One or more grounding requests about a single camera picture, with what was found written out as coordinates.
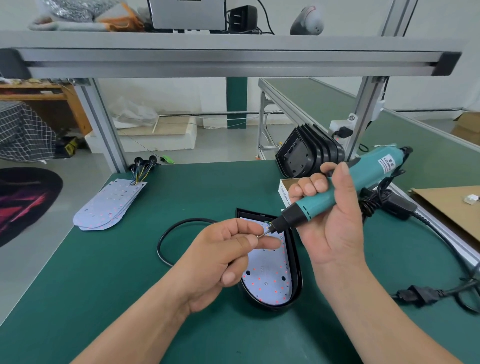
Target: wire bundle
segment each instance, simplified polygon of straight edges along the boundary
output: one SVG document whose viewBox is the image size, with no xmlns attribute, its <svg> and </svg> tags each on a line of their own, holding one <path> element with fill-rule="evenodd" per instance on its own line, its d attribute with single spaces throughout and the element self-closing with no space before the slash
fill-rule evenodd
<svg viewBox="0 0 480 364">
<path fill-rule="evenodd" d="M 133 164 L 129 166 L 129 170 L 132 171 L 130 186 L 135 186 L 138 182 L 142 182 L 156 164 L 157 158 L 155 156 L 150 156 L 149 159 L 135 158 Z"/>
</svg>

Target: green workbench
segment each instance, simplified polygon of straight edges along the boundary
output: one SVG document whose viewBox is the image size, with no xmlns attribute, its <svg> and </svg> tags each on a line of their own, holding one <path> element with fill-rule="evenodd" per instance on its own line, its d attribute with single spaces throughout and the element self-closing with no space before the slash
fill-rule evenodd
<svg viewBox="0 0 480 364">
<path fill-rule="evenodd" d="M 345 119 L 355 108 L 352 95 L 311 78 L 264 81 L 327 129 L 331 120 Z M 413 148 L 407 173 L 395 179 L 403 190 L 479 184 L 480 147 L 398 113 L 382 111 L 360 141 L 370 149 L 391 143 Z"/>
<path fill-rule="evenodd" d="M 283 207 L 277 192 L 280 177 L 271 160 L 157 168 L 117 225 L 70 231 L 0 327 L 0 363 L 68 363 L 165 274 L 156 243 L 171 224 L 193 217 L 232 218 L 237 207 L 278 215 Z M 173 231 L 165 255 L 179 258 L 202 227 Z M 298 239 L 296 244 L 303 291 L 289 310 L 266 312 L 246 301 L 237 287 L 225 289 L 212 305 L 188 318 L 163 362 L 359 363 L 315 285 L 304 247 Z M 365 252 L 389 292 L 410 284 L 449 288 L 461 276 L 432 232 L 382 211 L 365 224 Z M 480 318 L 453 299 L 403 309 L 464 363 L 478 363 Z"/>
</svg>

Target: teal screwdriver handle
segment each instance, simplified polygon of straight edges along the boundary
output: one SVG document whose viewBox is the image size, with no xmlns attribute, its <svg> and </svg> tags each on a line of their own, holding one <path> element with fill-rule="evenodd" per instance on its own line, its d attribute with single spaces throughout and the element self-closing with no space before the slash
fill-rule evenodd
<svg viewBox="0 0 480 364">
<path fill-rule="evenodd" d="M 360 191 L 384 177 L 392 174 L 403 163 L 404 152 L 396 146 L 383 146 L 347 162 L 355 189 Z M 327 177 L 329 188 L 315 196 L 306 196 L 282 211 L 282 215 L 272 221 L 271 231 L 282 232 L 310 221 L 313 217 L 328 210 L 335 204 L 331 177 Z"/>
</svg>

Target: plastic bag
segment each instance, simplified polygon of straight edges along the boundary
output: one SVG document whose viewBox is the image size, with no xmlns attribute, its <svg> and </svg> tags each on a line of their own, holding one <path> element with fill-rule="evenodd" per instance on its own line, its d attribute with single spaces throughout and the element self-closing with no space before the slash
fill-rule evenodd
<svg viewBox="0 0 480 364">
<path fill-rule="evenodd" d="M 87 23 L 119 4 L 118 0 L 43 0 L 48 12 L 70 22 Z"/>
<path fill-rule="evenodd" d="M 117 129 L 152 126 L 158 121 L 157 112 L 148 106 L 137 105 L 120 96 L 109 107 L 113 122 Z"/>
</svg>

